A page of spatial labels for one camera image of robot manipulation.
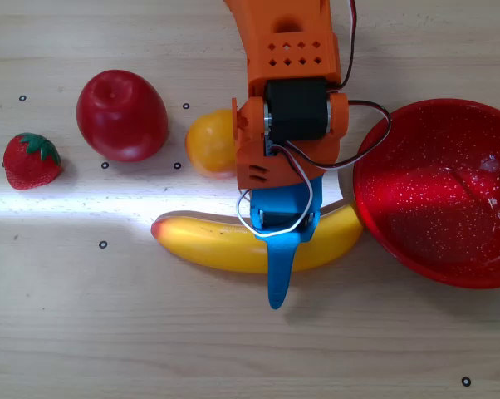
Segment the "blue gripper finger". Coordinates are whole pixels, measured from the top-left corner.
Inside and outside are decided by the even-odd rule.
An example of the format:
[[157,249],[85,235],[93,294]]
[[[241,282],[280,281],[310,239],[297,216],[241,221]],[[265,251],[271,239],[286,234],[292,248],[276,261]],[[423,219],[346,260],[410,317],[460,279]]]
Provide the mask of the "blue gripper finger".
[[[300,214],[251,212],[253,228],[260,234],[276,233],[290,228]],[[267,295],[272,309],[279,309],[287,296],[297,248],[308,242],[315,232],[317,213],[310,210],[301,223],[288,233],[257,238],[267,246]]]

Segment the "blue gripper body with motor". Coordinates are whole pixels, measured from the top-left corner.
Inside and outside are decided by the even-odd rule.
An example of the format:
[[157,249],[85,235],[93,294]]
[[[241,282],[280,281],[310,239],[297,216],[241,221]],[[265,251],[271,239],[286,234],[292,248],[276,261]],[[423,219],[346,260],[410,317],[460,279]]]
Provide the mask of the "blue gripper body with motor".
[[[312,200],[297,229],[315,229],[321,217],[322,177],[310,180]],[[307,207],[309,189],[306,183],[278,188],[252,190],[250,217],[254,229],[287,229],[300,218]]]

